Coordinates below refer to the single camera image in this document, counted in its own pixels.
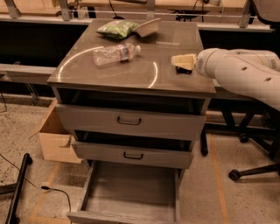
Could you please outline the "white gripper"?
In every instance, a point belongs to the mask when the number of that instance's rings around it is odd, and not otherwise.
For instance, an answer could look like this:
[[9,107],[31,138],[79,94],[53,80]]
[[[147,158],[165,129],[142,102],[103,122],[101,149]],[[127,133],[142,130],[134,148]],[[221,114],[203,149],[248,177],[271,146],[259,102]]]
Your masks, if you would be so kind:
[[181,67],[186,70],[193,70],[194,65],[198,74],[207,77],[214,78],[214,69],[217,66],[217,57],[215,56],[217,48],[209,48],[201,51],[197,55],[193,53],[176,55],[171,57],[171,64],[175,67]]

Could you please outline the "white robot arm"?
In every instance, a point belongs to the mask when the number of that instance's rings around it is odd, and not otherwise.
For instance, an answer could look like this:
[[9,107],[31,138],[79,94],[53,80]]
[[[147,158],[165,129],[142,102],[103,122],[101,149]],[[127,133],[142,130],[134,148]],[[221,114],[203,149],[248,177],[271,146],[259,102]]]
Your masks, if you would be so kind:
[[216,80],[225,90],[280,110],[280,59],[271,51],[208,48],[171,57],[171,64]]

